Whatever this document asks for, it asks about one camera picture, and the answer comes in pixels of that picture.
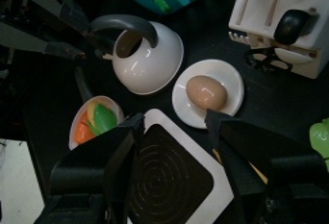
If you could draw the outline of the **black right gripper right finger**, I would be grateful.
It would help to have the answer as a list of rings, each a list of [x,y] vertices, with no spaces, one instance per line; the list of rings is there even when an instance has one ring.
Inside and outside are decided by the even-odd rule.
[[[205,126],[238,224],[329,224],[329,171],[318,152],[222,112],[207,111]]]

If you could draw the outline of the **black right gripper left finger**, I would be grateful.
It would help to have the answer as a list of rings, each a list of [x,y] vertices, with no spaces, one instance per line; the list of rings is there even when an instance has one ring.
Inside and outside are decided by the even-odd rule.
[[[49,197],[33,224],[127,224],[143,133],[137,113],[70,151],[52,169]]]

